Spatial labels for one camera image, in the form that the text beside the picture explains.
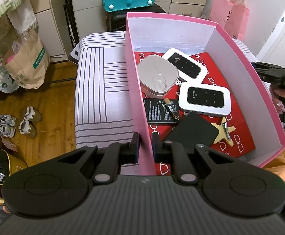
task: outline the red patterned paper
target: red patterned paper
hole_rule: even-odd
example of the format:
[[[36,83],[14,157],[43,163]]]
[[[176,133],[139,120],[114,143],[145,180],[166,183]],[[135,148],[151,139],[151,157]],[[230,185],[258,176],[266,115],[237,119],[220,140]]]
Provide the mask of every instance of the red patterned paper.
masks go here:
[[[156,54],[162,56],[163,53],[154,53],[154,52],[135,52],[136,63],[138,64],[141,60],[143,60],[146,56]],[[224,154],[230,155],[232,157],[239,157],[242,156],[251,150],[255,149],[255,145],[253,143],[253,139],[251,137],[250,131],[248,126],[245,122],[244,116],[242,111],[239,108],[236,99],[226,82],[225,78],[223,77],[222,73],[209,56],[207,52],[200,53],[197,55],[191,56],[196,61],[200,62],[202,65],[206,66],[208,69],[208,75],[203,80],[203,84],[207,85],[217,85],[223,86],[230,90],[231,93],[231,114],[229,114],[226,119],[228,121],[228,126],[235,126],[236,130],[232,132],[231,138],[234,142],[234,146],[230,147],[225,140],[221,140],[220,142],[211,146],[211,148],[223,152]],[[178,99],[179,98],[179,85],[174,85],[173,88],[170,90],[169,93],[166,94],[164,98],[169,99]],[[184,113],[180,111],[181,119],[184,117]],[[221,124],[221,117],[209,117],[205,115],[201,115],[210,123]],[[160,139],[166,137],[173,129],[174,126],[170,125],[149,125],[149,134],[153,132],[158,132],[160,135]],[[168,164],[155,164],[157,175],[169,175],[170,174],[170,165]]]

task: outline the human hand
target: human hand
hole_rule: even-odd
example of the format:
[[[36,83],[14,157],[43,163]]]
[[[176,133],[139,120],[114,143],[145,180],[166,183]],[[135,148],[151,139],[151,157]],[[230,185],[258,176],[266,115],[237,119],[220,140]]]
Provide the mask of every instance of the human hand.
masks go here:
[[[279,88],[276,84],[271,84],[270,86],[270,93],[272,95],[272,101],[276,108],[278,114],[283,114],[285,112],[285,106],[283,105],[282,101],[279,100],[279,96],[285,98],[285,89]]]

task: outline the pink paper bag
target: pink paper bag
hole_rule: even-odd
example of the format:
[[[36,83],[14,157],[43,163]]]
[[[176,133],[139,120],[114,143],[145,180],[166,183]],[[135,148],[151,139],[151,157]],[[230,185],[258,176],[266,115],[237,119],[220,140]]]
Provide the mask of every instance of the pink paper bag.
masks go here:
[[[217,22],[235,39],[244,40],[249,9],[248,0],[213,0],[209,20]]]

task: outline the round-cornered plastic box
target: round-cornered plastic box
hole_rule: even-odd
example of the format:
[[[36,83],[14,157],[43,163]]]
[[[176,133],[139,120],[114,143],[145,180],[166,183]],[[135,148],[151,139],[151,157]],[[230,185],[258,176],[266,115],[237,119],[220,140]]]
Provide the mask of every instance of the round-cornered plastic box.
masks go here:
[[[143,93],[152,98],[163,98],[179,77],[178,69],[158,55],[149,55],[137,65]]]

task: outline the black square object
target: black square object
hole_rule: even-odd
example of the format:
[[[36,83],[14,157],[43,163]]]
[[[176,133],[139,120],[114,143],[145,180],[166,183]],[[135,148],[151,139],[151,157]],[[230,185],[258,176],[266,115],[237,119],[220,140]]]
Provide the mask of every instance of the black square object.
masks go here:
[[[184,148],[193,148],[196,144],[210,147],[219,130],[196,112],[190,112],[163,141],[179,142]]]
[[[179,114],[178,100],[170,100]],[[164,104],[163,99],[143,98],[148,124],[177,124]]]
[[[224,94],[221,91],[198,87],[188,88],[187,102],[209,107],[224,107]]]
[[[181,72],[184,72],[186,75],[190,76],[192,79],[197,78],[201,71],[201,68],[198,65],[192,63],[178,53],[173,53],[168,61]]]
[[[165,13],[165,11],[157,4],[152,6],[133,8],[121,11],[113,11],[106,13],[106,29],[108,32],[125,31],[126,13],[128,12],[157,12]]]

